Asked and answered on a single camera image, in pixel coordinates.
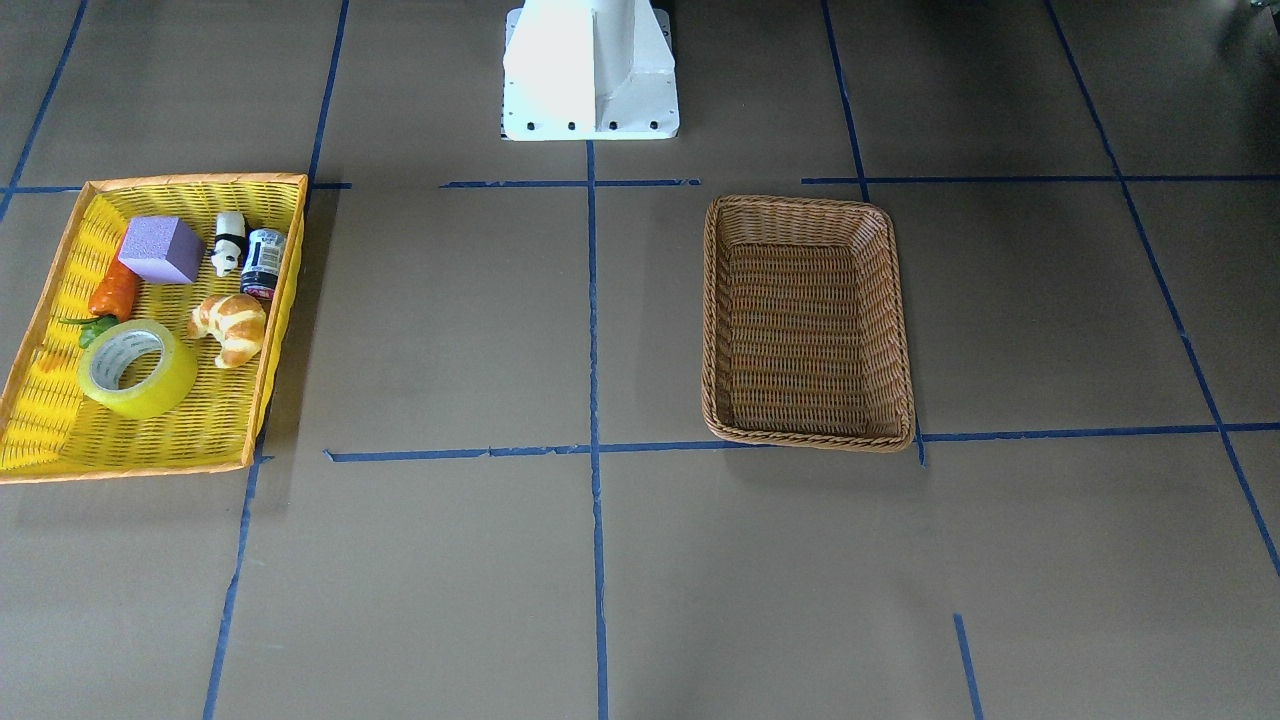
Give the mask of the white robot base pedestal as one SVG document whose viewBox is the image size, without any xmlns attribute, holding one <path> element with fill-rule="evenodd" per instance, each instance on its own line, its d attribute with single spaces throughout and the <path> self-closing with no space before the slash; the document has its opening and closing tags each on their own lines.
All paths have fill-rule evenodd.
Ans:
<svg viewBox="0 0 1280 720">
<path fill-rule="evenodd" d="M 515 142 L 663 141 L 681 115 L 654 1 L 526 1 L 506 15 L 500 132 Z"/>
</svg>

